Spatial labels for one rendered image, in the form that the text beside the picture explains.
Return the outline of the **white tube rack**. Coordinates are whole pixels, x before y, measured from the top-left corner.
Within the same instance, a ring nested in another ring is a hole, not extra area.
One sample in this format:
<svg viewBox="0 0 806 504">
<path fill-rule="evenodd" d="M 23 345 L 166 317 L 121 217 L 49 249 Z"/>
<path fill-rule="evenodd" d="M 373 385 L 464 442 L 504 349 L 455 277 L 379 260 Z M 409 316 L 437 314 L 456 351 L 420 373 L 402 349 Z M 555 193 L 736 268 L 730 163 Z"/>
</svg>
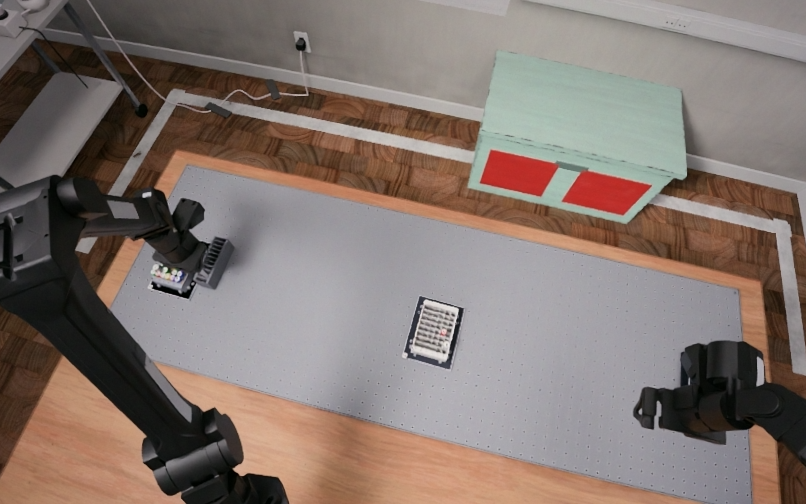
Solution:
<svg viewBox="0 0 806 504">
<path fill-rule="evenodd" d="M 449 348 L 444 349 L 443 344 L 451 343 L 458 310 L 458 308 L 425 300 L 411 352 L 445 362 Z M 441 328 L 447 331 L 446 337 L 440 336 Z"/>
</svg>

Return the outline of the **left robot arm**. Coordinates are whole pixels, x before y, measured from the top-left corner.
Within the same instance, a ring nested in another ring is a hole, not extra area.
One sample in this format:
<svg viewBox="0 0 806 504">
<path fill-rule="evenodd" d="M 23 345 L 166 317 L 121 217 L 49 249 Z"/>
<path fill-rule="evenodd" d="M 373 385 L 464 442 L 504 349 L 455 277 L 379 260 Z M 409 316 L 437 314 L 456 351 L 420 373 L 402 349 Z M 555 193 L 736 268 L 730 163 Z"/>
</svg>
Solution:
<svg viewBox="0 0 806 504">
<path fill-rule="evenodd" d="M 276 491 L 235 472 L 244 453 L 232 419 L 216 407 L 203 412 L 176 390 L 80 265 L 79 238 L 122 235 L 167 253 L 181 234 L 193 254 L 199 240 L 188 229 L 204 221 L 200 202 L 181 197 L 171 215 L 163 191 L 150 186 L 134 195 L 102 194 L 95 181 L 56 174 L 1 192 L 0 306 L 42 334 L 144 433 L 142 461 L 163 493 L 181 492 L 185 504 L 281 504 Z"/>
</svg>

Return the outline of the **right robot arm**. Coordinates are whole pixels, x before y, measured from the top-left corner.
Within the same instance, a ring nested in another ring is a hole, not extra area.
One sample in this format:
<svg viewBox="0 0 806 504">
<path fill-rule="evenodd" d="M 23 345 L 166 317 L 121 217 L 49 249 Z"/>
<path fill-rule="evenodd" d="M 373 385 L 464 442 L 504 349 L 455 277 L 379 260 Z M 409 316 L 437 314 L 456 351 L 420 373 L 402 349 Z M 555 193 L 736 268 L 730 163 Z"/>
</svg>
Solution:
<svg viewBox="0 0 806 504">
<path fill-rule="evenodd" d="M 708 427 L 737 431 L 756 424 L 806 467 L 806 399 L 766 381 L 759 349 L 745 341 L 718 340 L 684 350 L 680 362 L 696 384 L 673 389 L 674 410 L 694 408 L 706 393 L 698 413 Z"/>
</svg>

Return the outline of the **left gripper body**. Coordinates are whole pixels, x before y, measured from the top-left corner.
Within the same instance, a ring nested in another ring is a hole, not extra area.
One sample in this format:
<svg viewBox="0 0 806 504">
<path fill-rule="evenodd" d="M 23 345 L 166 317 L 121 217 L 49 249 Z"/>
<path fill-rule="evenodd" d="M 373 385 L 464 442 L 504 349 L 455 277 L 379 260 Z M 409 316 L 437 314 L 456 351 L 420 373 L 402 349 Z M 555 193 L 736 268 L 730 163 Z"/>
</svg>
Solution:
<svg viewBox="0 0 806 504">
<path fill-rule="evenodd" d="M 179 233 L 180 234 L 180 233 Z M 198 242 L 193 254 L 191 255 L 182 245 L 182 236 L 180 234 L 180 242 L 178 246 L 167 253 L 160 253 L 155 250 L 152 259 L 156 262 L 158 261 L 163 266 L 173 268 L 176 270 L 180 270 L 183 272 L 191 273 L 192 271 L 195 272 L 199 266 L 198 262 L 202 256 L 205 254 L 207 250 L 207 246 L 204 243 Z M 166 258 L 167 259 L 166 259 Z M 183 269 L 182 269 L 183 268 Z M 186 270 L 187 269 L 187 270 Z"/>
</svg>

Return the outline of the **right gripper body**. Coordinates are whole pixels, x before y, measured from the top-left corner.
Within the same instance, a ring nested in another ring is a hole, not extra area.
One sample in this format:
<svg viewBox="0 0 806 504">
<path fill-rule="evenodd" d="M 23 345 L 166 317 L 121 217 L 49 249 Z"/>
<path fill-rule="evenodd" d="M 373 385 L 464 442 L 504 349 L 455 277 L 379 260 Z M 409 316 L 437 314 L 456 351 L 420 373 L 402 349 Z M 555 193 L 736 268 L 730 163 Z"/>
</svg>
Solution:
<svg viewBox="0 0 806 504">
<path fill-rule="evenodd" d="M 661 416 L 659 416 L 658 423 L 660 429 L 684 433 L 685 437 L 725 445 L 726 431 L 714 431 L 699 416 L 699 401 L 704 394 L 698 397 L 694 408 L 674 410 L 672 389 L 645 387 L 643 414 L 656 416 L 657 401 L 659 401 L 661 404 Z M 714 432 L 704 433 L 705 431 Z"/>
</svg>

